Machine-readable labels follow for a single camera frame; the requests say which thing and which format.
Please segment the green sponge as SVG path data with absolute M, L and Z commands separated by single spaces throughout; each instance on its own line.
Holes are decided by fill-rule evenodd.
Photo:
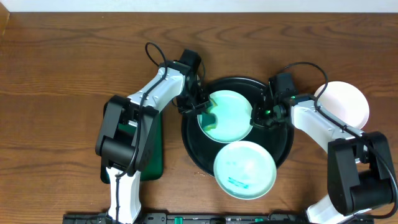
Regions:
M 206 110 L 201 113 L 200 126 L 204 131 L 215 129 L 217 126 L 216 115 L 211 112 L 216 106 L 217 104 L 215 101 L 210 98 L 209 102 L 206 104 Z

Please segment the light green plate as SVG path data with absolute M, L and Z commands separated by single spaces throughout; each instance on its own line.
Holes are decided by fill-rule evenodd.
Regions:
M 274 186 L 277 168 L 271 154 L 251 141 L 225 145 L 216 155 L 213 173 L 219 187 L 241 200 L 254 200 Z
M 210 98 L 217 104 L 211 111 L 216 115 L 217 126 L 204 131 L 200 126 L 199 114 L 197 123 L 202 133 L 212 141 L 225 144 L 244 139 L 252 130 L 250 102 L 242 94 L 231 90 L 215 91 Z

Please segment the light green plate front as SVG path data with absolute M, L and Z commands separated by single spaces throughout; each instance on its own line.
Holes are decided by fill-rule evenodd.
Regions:
M 251 141 L 225 145 L 216 155 L 213 173 L 219 187 L 241 200 L 254 200 L 274 186 L 277 168 L 271 154 Z

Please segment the white plate with green smear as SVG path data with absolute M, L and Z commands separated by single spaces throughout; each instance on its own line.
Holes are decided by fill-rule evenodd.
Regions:
M 369 119 L 369 104 L 362 92 L 352 84 L 329 82 L 319 102 L 330 113 L 348 125 L 362 129 Z

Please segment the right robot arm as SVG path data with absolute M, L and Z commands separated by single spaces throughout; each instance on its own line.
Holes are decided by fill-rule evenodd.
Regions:
M 310 223 L 371 221 L 396 213 L 397 182 L 385 135 L 354 128 L 313 95 L 300 95 L 290 73 L 269 79 L 263 101 L 254 105 L 251 124 L 265 129 L 292 126 L 327 153 L 328 194 L 307 208 Z

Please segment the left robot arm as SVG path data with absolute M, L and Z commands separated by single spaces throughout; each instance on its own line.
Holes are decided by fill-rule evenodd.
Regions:
M 104 106 L 95 151 L 101 157 L 101 180 L 111 186 L 111 206 L 103 223 L 134 223 L 141 211 L 141 172 L 155 148 L 162 110 L 176 100 L 179 113 L 205 111 L 209 96 L 197 75 L 201 57 L 184 50 L 178 60 L 164 60 L 155 77 L 127 97 L 113 96 Z

